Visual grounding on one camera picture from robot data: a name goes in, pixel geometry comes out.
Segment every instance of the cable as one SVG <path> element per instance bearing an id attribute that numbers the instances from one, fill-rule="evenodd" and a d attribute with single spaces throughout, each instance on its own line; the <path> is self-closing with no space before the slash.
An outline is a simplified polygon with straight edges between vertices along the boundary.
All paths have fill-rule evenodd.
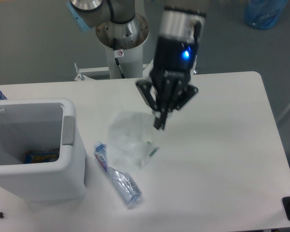
<path id="1" fill-rule="evenodd" d="M 114 9 L 110 0 L 106 0 L 108 8 L 110 9 L 111 20 L 114 18 Z"/>
<path id="2" fill-rule="evenodd" d="M 117 40 L 115 38 L 113 38 L 113 50 L 115 51 L 116 50 L 116 43 L 117 43 Z M 122 79 L 125 79 L 125 75 L 122 71 L 122 68 L 120 66 L 120 63 L 119 63 L 119 59 L 118 58 L 115 58 L 115 62 L 116 62 L 116 65 L 118 66 L 118 69 L 119 69 L 119 72 L 120 72 L 120 75 L 121 75 L 121 78 Z"/>

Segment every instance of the white label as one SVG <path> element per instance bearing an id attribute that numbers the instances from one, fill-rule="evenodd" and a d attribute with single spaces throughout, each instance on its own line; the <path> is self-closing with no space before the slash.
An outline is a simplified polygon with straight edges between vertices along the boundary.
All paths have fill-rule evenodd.
<path id="1" fill-rule="evenodd" d="M 124 56 L 124 50 L 120 49 L 120 50 L 114 51 L 115 58 L 119 58 L 119 57 L 123 57 L 123 56 Z"/>

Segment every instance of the trash bin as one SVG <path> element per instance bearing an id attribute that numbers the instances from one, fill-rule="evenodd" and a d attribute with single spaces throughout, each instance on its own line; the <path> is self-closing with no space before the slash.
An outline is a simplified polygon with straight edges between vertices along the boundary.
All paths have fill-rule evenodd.
<path id="1" fill-rule="evenodd" d="M 24 164 L 27 151 L 54 148 L 58 160 Z M 0 187 L 28 201 L 84 196 L 85 156 L 70 100 L 0 101 Z"/>

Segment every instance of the white table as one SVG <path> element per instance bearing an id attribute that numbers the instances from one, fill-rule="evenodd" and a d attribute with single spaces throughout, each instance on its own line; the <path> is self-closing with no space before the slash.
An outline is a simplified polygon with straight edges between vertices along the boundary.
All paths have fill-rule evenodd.
<path id="1" fill-rule="evenodd" d="M 290 227 L 281 199 L 290 170 L 256 72 L 197 75 L 200 92 L 167 121 L 160 150 L 131 175 L 128 209 L 92 156 L 116 111 L 150 112 L 135 80 L 0 86 L 9 99 L 71 99 L 88 159 L 82 199 L 25 202 L 0 188 L 0 232 L 231 232 Z"/>

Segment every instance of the crushed plastic bottle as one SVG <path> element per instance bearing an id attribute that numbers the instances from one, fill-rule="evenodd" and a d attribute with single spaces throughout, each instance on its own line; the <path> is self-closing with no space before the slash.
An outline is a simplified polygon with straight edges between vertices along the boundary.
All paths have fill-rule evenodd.
<path id="1" fill-rule="evenodd" d="M 142 195 L 142 191 L 137 186 L 129 173 L 122 173 L 112 167 L 107 166 L 105 145 L 98 142 L 94 145 L 94 156 L 97 158 L 108 178 L 112 181 L 114 187 L 125 201 L 130 205 L 135 203 Z"/>

